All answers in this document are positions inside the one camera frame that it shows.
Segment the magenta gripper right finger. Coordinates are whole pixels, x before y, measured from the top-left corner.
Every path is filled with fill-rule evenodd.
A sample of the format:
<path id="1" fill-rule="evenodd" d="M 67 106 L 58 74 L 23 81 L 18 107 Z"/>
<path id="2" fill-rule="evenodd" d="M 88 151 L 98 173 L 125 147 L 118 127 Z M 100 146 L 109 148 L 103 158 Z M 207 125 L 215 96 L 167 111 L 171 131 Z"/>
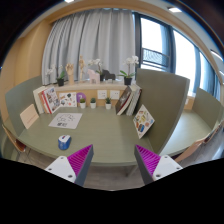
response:
<path id="1" fill-rule="evenodd" d="M 145 185 L 182 169 L 168 155 L 159 156 L 139 145 L 135 146 L 134 155 Z"/>

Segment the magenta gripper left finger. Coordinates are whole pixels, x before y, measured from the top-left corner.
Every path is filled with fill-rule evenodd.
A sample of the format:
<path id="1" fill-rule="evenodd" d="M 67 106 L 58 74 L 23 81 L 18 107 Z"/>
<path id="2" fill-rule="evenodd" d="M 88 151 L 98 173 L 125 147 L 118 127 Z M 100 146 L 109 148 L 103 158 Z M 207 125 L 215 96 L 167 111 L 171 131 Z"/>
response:
<path id="1" fill-rule="evenodd" d="M 93 155 L 93 146 L 86 146 L 68 157 L 59 156 L 46 168 L 46 171 L 82 186 L 85 182 Z"/>

